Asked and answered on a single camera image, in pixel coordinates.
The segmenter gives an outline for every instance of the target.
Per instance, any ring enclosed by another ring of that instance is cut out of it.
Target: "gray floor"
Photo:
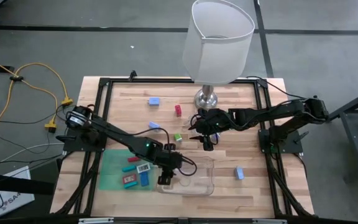
[[[21,0],[8,2],[0,15],[5,25],[187,27],[192,2]],[[251,0],[232,2],[255,19]],[[266,29],[358,30],[356,0],[260,0],[260,5]],[[128,75],[131,70],[140,76],[185,75],[181,62],[185,37],[184,33],[0,31],[0,63],[15,67],[46,63],[61,74],[70,96],[77,100],[85,75]],[[358,96],[358,36],[267,35],[267,42],[274,75],[285,79],[290,93],[318,95],[329,111]],[[62,99],[60,83],[46,69],[28,68],[22,74]],[[246,75],[266,77],[259,34],[252,39]],[[8,76],[0,74],[0,111],[8,86]],[[18,83],[3,119],[33,121],[51,113],[51,97]],[[0,124],[0,136],[27,147],[43,144],[47,142],[43,125]],[[307,125],[303,130],[310,131],[302,142],[316,214],[358,220],[358,182],[345,184],[342,179],[356,169],[357,158],[341,122]],[[64,131],[62,124],[58,131]],[[19,150],[0,140],[0,160]],[[61,150],[51,147],[38,155],[23,152],[14,159],[50,157]],[[0,174],[19,166],[0,165]]]

